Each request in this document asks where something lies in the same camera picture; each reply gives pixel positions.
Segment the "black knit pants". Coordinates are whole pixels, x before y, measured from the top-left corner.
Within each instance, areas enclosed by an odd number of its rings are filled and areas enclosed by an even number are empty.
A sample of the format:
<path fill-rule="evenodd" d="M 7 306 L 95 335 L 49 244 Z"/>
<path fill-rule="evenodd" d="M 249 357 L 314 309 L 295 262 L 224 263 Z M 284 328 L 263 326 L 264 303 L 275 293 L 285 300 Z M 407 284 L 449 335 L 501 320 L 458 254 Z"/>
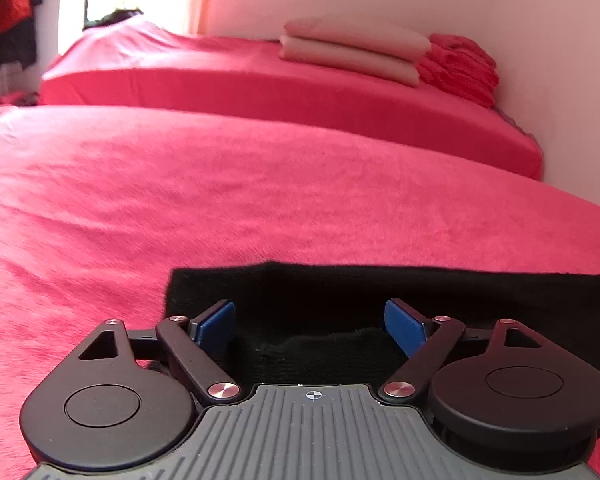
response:
<path fill-rule="evenodd" d="M 475 328 L 512 318 L 600 370 L 600 275 L 278 262 L 176 269 L 166 314 L 234 304 L 233 325 L 207 351 L 244 387 L 379 386 L 405 361 L 385 329 L 394 298 Z"/>

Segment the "near bed red cover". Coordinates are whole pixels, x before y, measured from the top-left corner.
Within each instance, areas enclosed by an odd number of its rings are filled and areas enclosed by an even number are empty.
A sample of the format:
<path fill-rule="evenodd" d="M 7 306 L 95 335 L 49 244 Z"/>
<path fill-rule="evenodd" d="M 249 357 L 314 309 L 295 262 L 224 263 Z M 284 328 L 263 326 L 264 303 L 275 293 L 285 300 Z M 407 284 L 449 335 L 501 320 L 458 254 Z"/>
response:
<path fill-rule="evenodd" d="M 22 402 L 95 325 L 156 322 L 174 268 L 271 260 L 600 274 L 600 206 L 334 130 L 0 106 L 0 479 L 33 465 Z"/>

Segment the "lower beige folded blanket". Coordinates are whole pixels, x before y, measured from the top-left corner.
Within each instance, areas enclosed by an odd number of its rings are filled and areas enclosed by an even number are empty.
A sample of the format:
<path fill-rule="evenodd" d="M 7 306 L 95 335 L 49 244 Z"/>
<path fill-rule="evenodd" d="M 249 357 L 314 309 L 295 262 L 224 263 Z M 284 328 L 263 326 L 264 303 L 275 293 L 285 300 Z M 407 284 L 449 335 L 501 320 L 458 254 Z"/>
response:
<path fill-rule="evenodd" d="M 281 36 L 279 57 L 290 62 L 348 70 L 409 87 L 417 87 L 419 84 L 419 73 L 413 63 L 339 44 Z"/>

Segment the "beige folded blanket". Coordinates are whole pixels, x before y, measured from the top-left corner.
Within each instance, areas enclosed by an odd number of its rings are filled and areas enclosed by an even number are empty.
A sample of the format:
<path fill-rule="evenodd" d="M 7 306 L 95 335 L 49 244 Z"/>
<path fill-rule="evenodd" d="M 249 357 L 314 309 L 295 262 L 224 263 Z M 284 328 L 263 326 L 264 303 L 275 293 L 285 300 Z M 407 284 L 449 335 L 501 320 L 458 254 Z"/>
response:
<path fill-rule="evenodd" d="M 348 70 L 409 87 L 417 87 L 419 84 L 419 73 L 413 63 L 339 44 L 281 36 L 279 57 L 290 62 Z"/>
<path fill-rule="evenodd" d="M 419 32 L 356 15 L 323 15 L 294 18 L 284 25 L 288 36 L 340 44 L 417 62 L 431 50 L 431 41 Z"/>

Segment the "red folded towel stack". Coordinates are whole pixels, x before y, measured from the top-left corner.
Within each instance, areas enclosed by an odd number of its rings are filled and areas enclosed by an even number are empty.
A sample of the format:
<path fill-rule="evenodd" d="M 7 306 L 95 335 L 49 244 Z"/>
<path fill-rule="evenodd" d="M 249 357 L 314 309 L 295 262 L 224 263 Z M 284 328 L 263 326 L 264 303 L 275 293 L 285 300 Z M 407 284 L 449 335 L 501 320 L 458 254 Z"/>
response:
<path fill-rule="evenodd" d="M 495 106 L 500 83 L 494 58 L 464 36 L 433 34 L 430 50 L 416 63 L 420 79 L 485 108 Z"/>

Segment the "far bed red sheet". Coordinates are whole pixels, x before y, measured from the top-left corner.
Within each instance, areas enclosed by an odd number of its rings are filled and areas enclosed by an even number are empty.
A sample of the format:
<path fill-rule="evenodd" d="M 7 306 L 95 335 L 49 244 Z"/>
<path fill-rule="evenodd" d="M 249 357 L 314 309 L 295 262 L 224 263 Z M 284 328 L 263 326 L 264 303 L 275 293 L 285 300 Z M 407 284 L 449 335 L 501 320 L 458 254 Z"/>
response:
<path fill-rule="evenodd" d="M 141 16 L 87 30 L 42 76 L 45 105 L 182 110 L 331 128 L 541 180 L 532 136 L 429 84 L 283 61 L 279 44 L 178 36 Z"/>

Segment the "upper beige folded blanket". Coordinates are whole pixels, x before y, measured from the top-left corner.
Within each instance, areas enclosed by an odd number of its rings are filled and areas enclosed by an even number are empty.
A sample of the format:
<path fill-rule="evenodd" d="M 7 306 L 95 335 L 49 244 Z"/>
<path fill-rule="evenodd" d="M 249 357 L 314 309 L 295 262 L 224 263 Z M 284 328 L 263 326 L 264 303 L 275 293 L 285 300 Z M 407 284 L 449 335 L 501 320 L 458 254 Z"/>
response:
<path fill-rule="evenodd" d="M 431 41 L 419 32 L 356 15 L 323 15 L 294 18 L 284 25 L 288 36 L 340 44 L 417 62 L 431 50 Z"/>

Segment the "small black cloth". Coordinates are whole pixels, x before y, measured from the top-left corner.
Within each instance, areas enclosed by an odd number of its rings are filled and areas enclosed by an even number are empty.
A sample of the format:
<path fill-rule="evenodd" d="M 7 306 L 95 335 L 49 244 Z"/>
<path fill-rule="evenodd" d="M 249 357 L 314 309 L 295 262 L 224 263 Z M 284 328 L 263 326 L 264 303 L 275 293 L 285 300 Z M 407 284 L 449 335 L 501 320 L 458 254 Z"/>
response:
<path fill-rule="evenodd" d="M 96 27 L 107 27 L 126 21 L 129 18 L 134 18 L 134 16 L 137 15 L 143 15 L 143 11 L 140 9 L 117 9 L 114 10 L 114 12 L 105 15 L 103 18 L 99 18 L 98 20 L 87 20 L 83 26 L 83 30 Z"/>

